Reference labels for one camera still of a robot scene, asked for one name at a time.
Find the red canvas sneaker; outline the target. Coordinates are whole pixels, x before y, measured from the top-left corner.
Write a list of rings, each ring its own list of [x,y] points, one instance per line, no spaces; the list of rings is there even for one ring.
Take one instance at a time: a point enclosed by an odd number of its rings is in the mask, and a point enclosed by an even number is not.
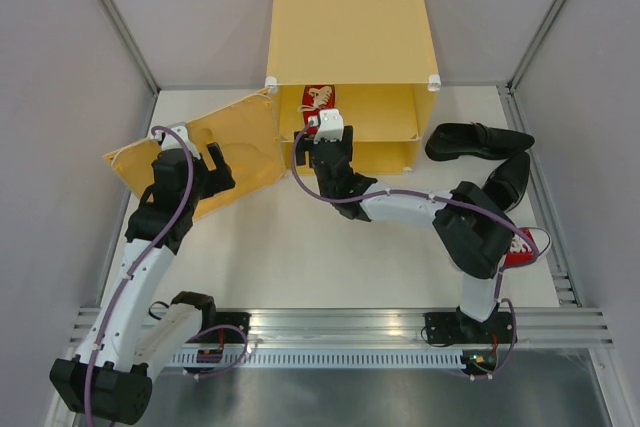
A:
[[[336,88],[334,85],[307,85],[304,87],[297,112],[302,115],[304,124],[309,125],[309,135],[316,134],[322,121],[334,121],[336,117],[335,103]]]
[[[522,227],[521,231],[529,241],[515,235],[506,253],[503,269],[513,269],[534,264],[539,257],[544,257],[551,247],[549,233],[539,227]]]

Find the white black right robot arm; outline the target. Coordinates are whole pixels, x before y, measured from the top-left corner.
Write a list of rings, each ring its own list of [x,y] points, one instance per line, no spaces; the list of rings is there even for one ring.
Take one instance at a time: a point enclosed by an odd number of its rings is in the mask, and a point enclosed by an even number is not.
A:
[[[425,325],[432,345],[471,344],[514,337],[514,316],[500,310],[501,269],[516,227],[477,185],[462,182],[449,191],[393,188],[354,171],[353,129],[296,132],[292,166],[309,165],[318,192],[343,217],[364,222],[399,221],[431,227],[454,266],[462,273],[459,306],[448,314],[430,314]]]

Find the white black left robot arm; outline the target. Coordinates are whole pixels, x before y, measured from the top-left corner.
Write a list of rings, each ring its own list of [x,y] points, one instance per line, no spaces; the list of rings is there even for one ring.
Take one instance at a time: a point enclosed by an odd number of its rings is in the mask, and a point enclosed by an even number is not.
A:
[[[212,340],[215,303],[183,291],[148,334],[142,332],[160,280],[193,225],[198,203],[234,188],[220,147],[207,147],[214,166],[180,146],[152,162],[153,181],[128,221],[119,278],[74,356],[54,362],[49,378],[67,408],[86,420],[133,425],[145,412],[154,381],[191,338]]]

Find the yellow plastic shoe cabinet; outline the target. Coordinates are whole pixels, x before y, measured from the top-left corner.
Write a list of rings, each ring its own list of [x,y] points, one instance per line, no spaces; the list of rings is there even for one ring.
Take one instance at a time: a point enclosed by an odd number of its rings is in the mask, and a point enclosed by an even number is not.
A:
[[[323,99],[357,171],[411,172],[442,85],[425,0],[273,0],[265,85],[286,160]]]

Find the black patent loafer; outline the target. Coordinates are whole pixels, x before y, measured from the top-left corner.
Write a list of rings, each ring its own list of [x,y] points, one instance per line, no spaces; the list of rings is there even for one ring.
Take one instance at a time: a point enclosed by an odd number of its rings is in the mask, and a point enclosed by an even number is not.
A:
[[[507,160],[535,143],[529,134],[488,127],[480,123],[444,123],[438,125],[425,144],[425,153],[433,161],[444,162],[461,156],[485,160]]]
[[[516,208],[528,186],[531,159],[521,152],[498,166],[487,178],[482,191],[504,212]]]

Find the aluminium corner frame post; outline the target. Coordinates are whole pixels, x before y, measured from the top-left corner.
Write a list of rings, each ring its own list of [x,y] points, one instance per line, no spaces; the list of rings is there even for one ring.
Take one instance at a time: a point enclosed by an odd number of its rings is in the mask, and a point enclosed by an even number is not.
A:
[[[136,66],[139,74],[143,78],[150,92],[157,96],[160,92],[160,87],[151,72],[151,69],[146,62],[144,55],[142,54],[131,30],[127,26],[127,23],[122,16],[120,9],[116,5],[114,0],[97,0],[105,13],[107,20],[114,28],[119,40],[123,44],[123,47],[127,51],[129,57]]]

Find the right aluminium corner post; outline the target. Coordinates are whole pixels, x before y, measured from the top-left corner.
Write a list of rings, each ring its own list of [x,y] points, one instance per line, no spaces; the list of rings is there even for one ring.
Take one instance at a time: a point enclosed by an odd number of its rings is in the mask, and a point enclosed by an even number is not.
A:
[[[513,74],[506,82],[506,89],[513,94],[520,83],[523,81],[531,63],[533,62],[538,51],[542,47],[556,21],[560,17],[565,5],[569,0],[552,0],[546,10],[538,28],[536,29],[531,41],[525,49],[520,61],[518,62]]]

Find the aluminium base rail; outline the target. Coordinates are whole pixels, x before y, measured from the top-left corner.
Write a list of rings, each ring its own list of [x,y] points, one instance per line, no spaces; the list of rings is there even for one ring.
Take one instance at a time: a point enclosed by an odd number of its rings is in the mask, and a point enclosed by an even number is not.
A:
[[[433,309],[249,309],[250,338],[275,348],[420,344]],[[612,348],[597,308],[515,309],[519,348]]]

